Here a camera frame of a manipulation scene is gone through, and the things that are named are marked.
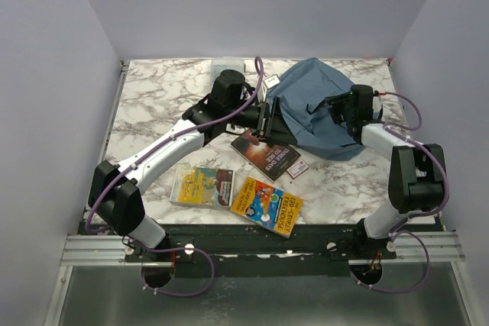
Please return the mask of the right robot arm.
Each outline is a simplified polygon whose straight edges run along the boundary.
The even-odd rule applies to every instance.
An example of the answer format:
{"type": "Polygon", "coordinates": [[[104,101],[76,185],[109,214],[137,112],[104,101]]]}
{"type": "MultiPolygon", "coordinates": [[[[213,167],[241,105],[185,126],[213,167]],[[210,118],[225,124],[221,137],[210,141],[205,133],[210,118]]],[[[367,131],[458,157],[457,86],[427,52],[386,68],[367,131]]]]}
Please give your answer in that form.
{"type": "Polygon", "coordinates": [[[344,124],[348,134],[364,147],[376,150],[390,162],[389,203],[361,222],[363,232],[351,240],[353,253],[362,259],[379,250],[379,241],[393,237],[408,220],[438,214],[449,200],[445,157],[438,144],[423,144],[394,128],[416,131],[423,119],[417,106],[395,92],[379,92],[370,86],[354,85],[349,92],[324,98],[335,124],[344,124]],[[374,111],[374,100],[385,95],[401,98],[417,113],[417,125],[382,121],[374,111]]]}

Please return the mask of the blue student backpack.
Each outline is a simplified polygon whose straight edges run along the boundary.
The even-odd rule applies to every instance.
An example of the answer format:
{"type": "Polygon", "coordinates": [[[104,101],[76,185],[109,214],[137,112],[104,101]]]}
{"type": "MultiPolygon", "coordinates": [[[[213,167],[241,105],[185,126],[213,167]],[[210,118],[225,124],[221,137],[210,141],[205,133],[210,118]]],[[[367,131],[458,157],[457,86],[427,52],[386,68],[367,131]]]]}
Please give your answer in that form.
{"type": "Polygon", "coordinates": [[[326,97],[349,92],[354,83],[342,72],[309,58],[291,66],[269,89],[267,101],[280,99],[280,109],[298,147],[325,160],[348,161],[364,147],[348,135],[345,124],[333,122],[320,104],[326,97]]]}

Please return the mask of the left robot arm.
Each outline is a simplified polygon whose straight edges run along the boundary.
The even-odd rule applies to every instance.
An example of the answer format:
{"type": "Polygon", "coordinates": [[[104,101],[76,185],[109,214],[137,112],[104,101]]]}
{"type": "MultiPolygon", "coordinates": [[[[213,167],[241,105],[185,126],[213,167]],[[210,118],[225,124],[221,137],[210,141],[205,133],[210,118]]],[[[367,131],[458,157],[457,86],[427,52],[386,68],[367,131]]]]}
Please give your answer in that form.
{"type": "Polygon", "coordinates": [[[215,79],[212,91],[161,138],[118,164],[102,161],[92,178],[88,205],[110,229],[143,245],[153,261],[169,252],[165,230],[145,210],[142,195],[169,168],[225,132],[228,124],[253,130],[269,144],[295,145],[297,139],[280,111],[280,100],[255,104],[257,93],[244,98],[245,77],[225,69],[215,79]]]}

